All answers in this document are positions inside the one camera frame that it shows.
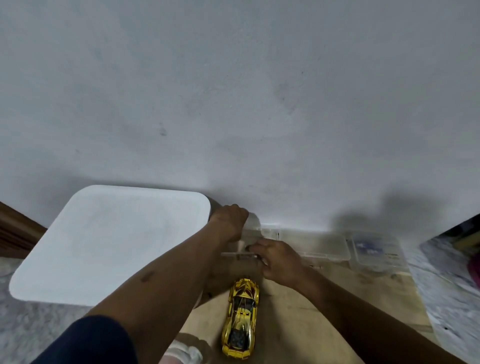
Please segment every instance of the wooden table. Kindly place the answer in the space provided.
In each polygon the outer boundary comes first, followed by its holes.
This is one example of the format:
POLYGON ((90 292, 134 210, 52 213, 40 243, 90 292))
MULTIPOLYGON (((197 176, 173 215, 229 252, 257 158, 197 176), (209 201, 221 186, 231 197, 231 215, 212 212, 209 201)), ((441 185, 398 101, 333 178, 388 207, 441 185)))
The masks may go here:
MULTIPOLYGON (((363 361, 326 318, 303 296, 259 276, 255 260, 221 257, 208 278, 202 303, 194 309, 177 339, 197 346, 204 363, 239 363, 220 349, 228 290, 241 277, 260 284, 255 350, 249 363, 350 364, 363 361)), ((333 282, 384 310, 435 341, 425 307, 410 274, 353 272, 348 264, 321 264, 333 282)))

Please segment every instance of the person's left arm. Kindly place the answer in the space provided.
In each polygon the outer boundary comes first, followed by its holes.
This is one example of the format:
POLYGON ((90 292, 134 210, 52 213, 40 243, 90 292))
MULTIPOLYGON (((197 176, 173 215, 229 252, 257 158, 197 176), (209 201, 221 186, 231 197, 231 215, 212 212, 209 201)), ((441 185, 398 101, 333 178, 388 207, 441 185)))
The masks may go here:
POLYGON ((87 315, 113 318, 133 341, 139 364, 158 364, 228 241, 240 238, 248 211, 224 206, 182 244, 135 273, 87 315))

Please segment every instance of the gray floor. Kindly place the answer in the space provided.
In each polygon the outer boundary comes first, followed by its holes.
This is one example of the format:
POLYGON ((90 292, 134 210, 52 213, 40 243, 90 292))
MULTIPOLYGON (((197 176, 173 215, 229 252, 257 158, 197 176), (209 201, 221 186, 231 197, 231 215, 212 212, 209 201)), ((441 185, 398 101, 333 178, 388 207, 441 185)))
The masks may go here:
MULTIPOLYGON (((406 252, 413 278, 440 344, 470 364, 480 363, 480 293, 465 258, 433 239, 406 252)), ((29 363, 88 307, 21 302, 8 284, 19 259, 0 258, 0 363, 29 363)))

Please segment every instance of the person's right arm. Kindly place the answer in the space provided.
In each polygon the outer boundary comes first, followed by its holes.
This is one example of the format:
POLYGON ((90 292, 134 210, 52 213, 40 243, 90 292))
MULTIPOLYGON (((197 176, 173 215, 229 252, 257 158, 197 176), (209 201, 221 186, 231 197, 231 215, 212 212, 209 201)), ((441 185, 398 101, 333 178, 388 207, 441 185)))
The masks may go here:
POLYGON ((249 250, 263 259, 265 278, 305 296, 366 364, 465 364, 411 327, 304 266, 287 243, 261 239, 249 250))

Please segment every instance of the hand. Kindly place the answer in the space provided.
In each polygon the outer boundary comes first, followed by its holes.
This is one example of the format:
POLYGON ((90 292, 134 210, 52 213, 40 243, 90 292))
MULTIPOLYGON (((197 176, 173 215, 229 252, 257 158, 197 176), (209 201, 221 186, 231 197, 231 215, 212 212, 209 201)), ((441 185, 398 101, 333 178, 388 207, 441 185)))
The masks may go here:
POLYGON ((260 239, 248 250, 262 258, 260 269, 265 278, 292 289, 297 289, 304 279, 308 267, 302 264, 300 256, 286 242, 260 239))
POLYGON ((220 239, 223 243, 236 242, 240 240, 248 215, 248 211, 238 205, 223 206, 211 215, 208 223, 220 227, 220 239))

